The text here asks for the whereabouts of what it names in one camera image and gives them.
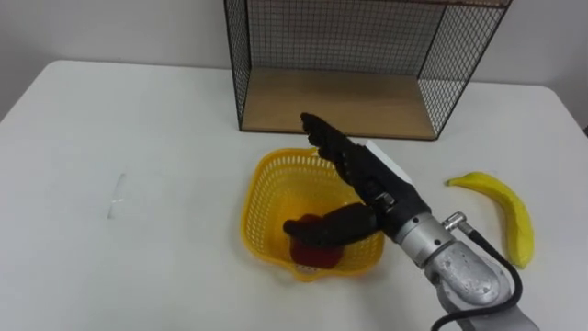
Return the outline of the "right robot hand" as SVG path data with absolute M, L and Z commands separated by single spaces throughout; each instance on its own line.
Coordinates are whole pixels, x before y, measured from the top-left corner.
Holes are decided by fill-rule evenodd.
M 406 223 L 432 212 L 414 185 L 401 179 L 365 144 L 352 142 L 316 115 L 303 112 L 300 119 L 320 158 L 334 165 L 361 201 L 329 211 L 318 221 L 286 221 L 283 230 L 290 237 L 318 247 L 351 245 L 377 232 L 392 238 Z

